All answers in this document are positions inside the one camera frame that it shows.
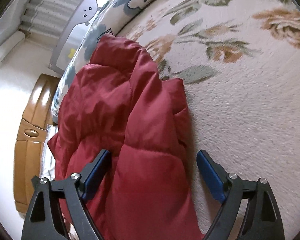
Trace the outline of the grey striped curtain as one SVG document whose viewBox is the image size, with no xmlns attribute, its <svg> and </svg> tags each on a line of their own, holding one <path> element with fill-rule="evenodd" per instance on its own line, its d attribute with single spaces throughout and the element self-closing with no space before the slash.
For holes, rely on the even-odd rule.
<svg viewBox="0 0 300 240">
<path fill-rule="evenodd" d="M 28 0 L 19 29 L 58 39 L 81 0 Z"/>
</svg>

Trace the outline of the white air conditioner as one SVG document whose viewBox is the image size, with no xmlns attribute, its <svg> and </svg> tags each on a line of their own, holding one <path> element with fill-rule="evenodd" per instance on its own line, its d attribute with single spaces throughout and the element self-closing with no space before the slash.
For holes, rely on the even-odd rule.
<svg viewBox="0 0 300 240">
<path fill-rule="evenodd" d="M 0 67 L 8 53 L 25 38 L 18 28 L 27 1 L 13 0 L 0 18 Z"/>
</svg>

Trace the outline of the floral beige bed blanket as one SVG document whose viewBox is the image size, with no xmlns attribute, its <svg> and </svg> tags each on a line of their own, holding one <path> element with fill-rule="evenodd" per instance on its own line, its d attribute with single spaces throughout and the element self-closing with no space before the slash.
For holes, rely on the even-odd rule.
<svg viewBox="0 0 300 240">
<path fill-rule="evenodd" d="M 161 79 L 184 82 L 201 231 L 219 207 L 195 164 L 205 149 L 242 179 L 268 179 L 293 239 L 300 230 L 300 11 L 292 0 L 155 0 L 120 35 L 147 49 Z"/>
</svg>

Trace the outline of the wooden headboard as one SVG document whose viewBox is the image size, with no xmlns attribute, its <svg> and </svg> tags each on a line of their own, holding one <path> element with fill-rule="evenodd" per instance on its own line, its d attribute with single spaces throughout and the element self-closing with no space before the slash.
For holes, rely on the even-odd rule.
<svg viewBox="0 0 300 240">
<path fill-rule="evenodd" d="M 40 172 L 41 156 L 52 122 L 51 105 L 59 78 L 40 74 L 23 111 L 14 147 L 15 208 L 27 212 L 34 189 L 31 179 Z"/>
</svg>

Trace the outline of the striped bed sheet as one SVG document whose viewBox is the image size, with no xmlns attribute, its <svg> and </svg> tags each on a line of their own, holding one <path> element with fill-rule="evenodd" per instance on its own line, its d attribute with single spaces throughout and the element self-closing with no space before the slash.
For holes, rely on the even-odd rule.
<svg viewBox="0 0 300 240">
<path fill-rule="evenodd" d="M 39 177 L 40 178 L 46 177 L 50 181 L 53 181 L 55 179 L 56 161 L 47 143 L 57 132 L 58 132 L 57 126 L 53 126 L 53 125 L 47 126 L 47 136 L 44 142 L 42 156 L 40 159 Z"/>
</svg>

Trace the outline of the grey bed guard rail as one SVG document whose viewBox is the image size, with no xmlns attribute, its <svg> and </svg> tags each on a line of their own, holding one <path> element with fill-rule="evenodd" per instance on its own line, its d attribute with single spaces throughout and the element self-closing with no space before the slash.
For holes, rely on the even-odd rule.
<svg viewBox="0 0 300 240">
<path fill-rule="evenodd" d="M 88 31 L 90 22 L 100 9 L 97 0 L 81 0 L 69 18 L 55 46 L 50 59 L 49 69 L 62 75 L 70 63 L 69 54 L 77 50 Z"/>
</svg>

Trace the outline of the red puffer jacket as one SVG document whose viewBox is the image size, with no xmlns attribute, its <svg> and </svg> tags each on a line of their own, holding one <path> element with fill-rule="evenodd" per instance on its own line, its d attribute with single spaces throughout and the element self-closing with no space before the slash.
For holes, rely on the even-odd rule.
<svg viewBox="0 0 300 240">
<path fill-rule="evenodd" d="M 74 77 L 48 146 L 56 179 L 100 150 L 112 165 L 87 208 L 105 239 L 202 239 L 189 186 L 183 81 L 161 80 L 145 48 L 104 35 Z"/>
</svg>

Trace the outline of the blue white patterned duvet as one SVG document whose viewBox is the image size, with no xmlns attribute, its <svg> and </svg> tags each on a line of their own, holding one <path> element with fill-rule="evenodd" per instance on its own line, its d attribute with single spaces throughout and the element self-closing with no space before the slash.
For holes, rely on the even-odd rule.
<svg viewBox="0 0 300 240">
<path fill-rule="evenodd" d="M 104 34 L 117 35 L 121 29 L 153 0 L 97 0 L 100 9 L 90 22 L 88 31 L 77 50 L 72 49 L 70 63 L 66 67 L 52 100 L 52 120 L 57 123 L 61 101 L 67 93 L 74 76 L 88 64 L 93 51 Z"/>
</svg>

